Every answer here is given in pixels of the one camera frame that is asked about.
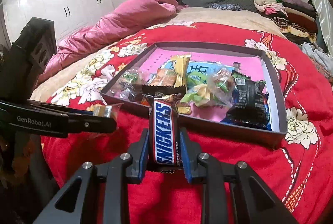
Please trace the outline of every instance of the red bedsheet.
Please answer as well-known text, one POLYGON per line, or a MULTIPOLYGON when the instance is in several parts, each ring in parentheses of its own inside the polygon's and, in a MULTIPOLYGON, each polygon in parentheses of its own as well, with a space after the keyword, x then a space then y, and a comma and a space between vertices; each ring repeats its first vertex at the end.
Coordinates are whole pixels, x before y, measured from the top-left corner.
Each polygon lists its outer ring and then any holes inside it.
MULTIPOLYGON (((210 23, 157 25, 110 46, 49 101, 84 110, 92 104, 103 104, 99 91, 116 71, 158 41, 218 42, 266 51, 276 68, 287 109, 288 134, 281 148, 272 151, 194 131, 189 131, 189 136, 220 161, 249 163, 300 223, 314 223, 333 192, 333 95, 328 81, 288 40, 210 23)), ((110 135, 41 137, 44 157, 60 186, 83 162, 99 164, 126 152, 148 127, 148 120, 120 112, 117 124, 119 129, 110 135)), ((147 172, 141 185, 129 186, 132 223, 199 223, 200 210, 200 186, 188 185, 182 171, 147 172)))

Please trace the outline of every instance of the box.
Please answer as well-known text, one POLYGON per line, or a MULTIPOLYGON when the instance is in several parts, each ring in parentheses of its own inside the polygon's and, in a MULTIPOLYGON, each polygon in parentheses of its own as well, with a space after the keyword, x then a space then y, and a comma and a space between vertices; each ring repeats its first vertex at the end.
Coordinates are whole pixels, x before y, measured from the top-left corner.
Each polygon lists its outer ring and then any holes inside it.
POLYGON ((154 52, 158 50, 177 51, 177 52, 200 52, 209 56, 224 55, 236 56, 244 59, 259 58, 262 72, 266 80, 266 91, 269 94, 268 105, 270 111, 270 121, 273 131, 260 130, 249 127, 224 124, 207 119, 196 118, 189 115, 179 115, 179 125, 190 130, 200 132, 204 135, 218 136, 244 142, 254 142, 270 148, 275 148, 287 133, 287 116, 284 106, 284 99, 280 88, 276 70, 265 52, 245 46, 235 46, 219 43, 203 42, 159 42, 149 46, 122 69, 101 91, 101 95, 107 104, 124 103, 122 109, 144 118, 148 118, 149 107, 113 97, 110 89, 117 79, 128 69, 140 67, 148 60, 154 52))

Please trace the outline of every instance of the beige bedsheet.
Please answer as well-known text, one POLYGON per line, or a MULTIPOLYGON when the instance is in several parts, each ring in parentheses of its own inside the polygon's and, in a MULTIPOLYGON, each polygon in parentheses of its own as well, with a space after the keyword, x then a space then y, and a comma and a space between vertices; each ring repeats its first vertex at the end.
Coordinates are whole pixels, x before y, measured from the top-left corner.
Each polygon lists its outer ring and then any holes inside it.
MULTIPOLYGON (((280 32, 279 27, 275 25, 273 21, 268 18, 262 17, 257 13, 246 10, 226 11, 200 7, 184 8, 167 23, 174 23, 180 21, 224 24, 243 29, 265 31, 285 38, 285 36, 280 32)), ((64 70, 57 73, 55 76, 49 78, 44 83, 40 84, 33 91, 31 99, 45 102, 57 89, 61 88, 68 81, 70 81, 76 75, 76 73, 82 68, 84 68, 84 66, 96 54, 100 53, 101 50, 73 63, 64 70)))

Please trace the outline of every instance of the pink quilt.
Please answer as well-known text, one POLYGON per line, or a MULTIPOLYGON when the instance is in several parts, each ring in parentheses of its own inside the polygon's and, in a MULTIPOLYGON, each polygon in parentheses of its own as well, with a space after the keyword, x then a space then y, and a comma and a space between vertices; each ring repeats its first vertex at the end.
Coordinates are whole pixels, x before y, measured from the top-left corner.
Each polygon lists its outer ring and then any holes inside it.
POLYGON ((104 45, 171 18, 181 8, 176 0, 127 0, 102 16, 96 25, 84 27, 62 40, 36 86, 104 45))

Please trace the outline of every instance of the metal bolt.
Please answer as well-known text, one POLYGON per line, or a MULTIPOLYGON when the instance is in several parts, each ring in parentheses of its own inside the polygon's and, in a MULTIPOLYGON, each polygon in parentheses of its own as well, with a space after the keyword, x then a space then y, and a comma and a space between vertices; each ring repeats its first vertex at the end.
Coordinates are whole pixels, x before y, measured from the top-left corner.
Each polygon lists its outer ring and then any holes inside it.
POLYGON ((247 163, 244 162, 244 161, 239 161, 237 163, 237 166, 240 168, 240 169, 246 169, 247 168, 247 163))
POLYGON ((83 167, 84 169, 90 169, 92 165, 93 165, 93 164, 92 164, 91 162, 87 161, 87 162, 84 162, 84 163, 82 164, 82 167, 83 167))
POLYGON ((200 157, 202 160, 205 160, 205 159, 208 159, 209 154, 208 154, 208 153, 201 153, 201 154, 199 154, 199 157, 200 157))
POLYGON ((129 159, 130 158, 130 154, 123 153, 123 154, 120 155, 120 158, 123 159, 123 160, 129 159))

